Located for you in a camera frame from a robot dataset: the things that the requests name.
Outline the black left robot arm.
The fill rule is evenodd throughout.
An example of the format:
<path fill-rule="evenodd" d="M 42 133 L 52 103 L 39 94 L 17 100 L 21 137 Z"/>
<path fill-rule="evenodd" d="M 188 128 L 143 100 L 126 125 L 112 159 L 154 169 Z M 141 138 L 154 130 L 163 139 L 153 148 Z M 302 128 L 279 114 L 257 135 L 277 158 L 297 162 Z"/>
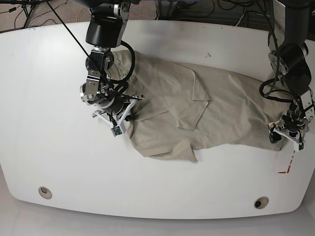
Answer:
<path fill-rule="evenodd" d="M 283 138 L 294 150 L 305 147 L 305 135 L 315 118 L 315 102 L 310 88 L 311 71 L 306 62 L 313 0 L 272 0 L 269 12 L 261 13 L 268 26 L 269 60 L 274 78 L 261 84 L 259 93 L 268 100 L 290 104 L 285 115 L 268 125 L 271 143 Z"/>

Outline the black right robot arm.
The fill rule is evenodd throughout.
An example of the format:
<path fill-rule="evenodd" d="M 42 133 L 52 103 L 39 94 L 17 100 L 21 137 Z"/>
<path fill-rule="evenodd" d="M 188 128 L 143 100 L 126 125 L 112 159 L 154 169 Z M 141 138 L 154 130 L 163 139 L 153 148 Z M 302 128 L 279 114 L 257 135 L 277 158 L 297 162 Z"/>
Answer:
<path fill-rule="evenodd" d="M 90 11 L 86 42 L 93 45 L 86 59 L 88 75 L 80 87 L 80 96 L 83 102 L 98 107 L 93 116 L 108 123 L 113 135 L 118 136 L 126 132 L 124 121 L 130 117 L 135 103 L 142 99 L 124 93 L 135 69 L 135 52 L 122 40 L 130 6 L 139 4 L 139 1 L 80 0 L 79 4 Z M 113 79 L 110 68 L 114 65 L 114 55 L 111 50 L 119 46 L 129 50 L 131 66 L 123 78 Z"/>

